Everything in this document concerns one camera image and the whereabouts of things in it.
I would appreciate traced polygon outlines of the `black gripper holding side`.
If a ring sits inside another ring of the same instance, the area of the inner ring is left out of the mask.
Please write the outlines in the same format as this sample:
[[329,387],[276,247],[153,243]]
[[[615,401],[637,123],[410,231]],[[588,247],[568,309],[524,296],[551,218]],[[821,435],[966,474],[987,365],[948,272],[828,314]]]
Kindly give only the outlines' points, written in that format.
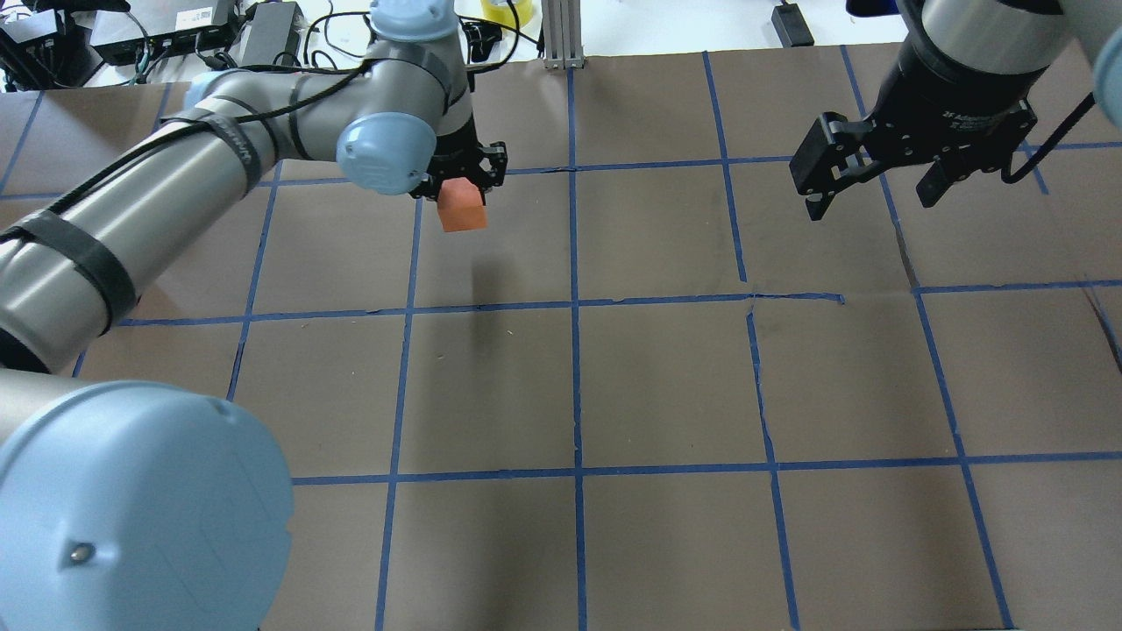
[[430,175],[424,175],[416,188],[410,190],[413,199],[436,201],[444,181],[465,177],[473,181],[482,203],[494,188],[502,188],[508,176],[508,144],[479,141],[473,118],[469,118],[454,132],[436,136],[436,149],[430,161]]

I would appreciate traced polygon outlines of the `black gripper idle side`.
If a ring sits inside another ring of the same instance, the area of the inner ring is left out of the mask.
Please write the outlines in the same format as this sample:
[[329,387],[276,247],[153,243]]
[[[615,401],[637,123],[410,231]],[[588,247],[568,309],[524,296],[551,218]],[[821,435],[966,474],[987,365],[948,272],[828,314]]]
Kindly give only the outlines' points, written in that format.
[[[978,161],[934,161],[916,184],[925,209],[974,173],[997,172],[1034,125],[1026,97],[1037,73],[994,74],[965,67],[934,43],[905,40],[865,120],[824,112],[789,161],[806,212],[819,221],[834,199],[882,174],[882,163],[905,167],[945,154]],[[863,154],[870,153],[870,159]]]

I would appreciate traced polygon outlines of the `silver robot arm holding side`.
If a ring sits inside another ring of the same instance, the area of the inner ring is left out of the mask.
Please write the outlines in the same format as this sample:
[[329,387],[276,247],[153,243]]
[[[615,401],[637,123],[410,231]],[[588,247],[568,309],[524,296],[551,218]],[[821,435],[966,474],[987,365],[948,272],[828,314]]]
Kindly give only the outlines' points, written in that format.
[[451,1],[373,1],[353,68],[193,80],[145,141],[3,234],[4,630],[256,630],[291,556],[291,472],[260,420],[157,382],[65,379],[280,161],[378,195],[502,183]]

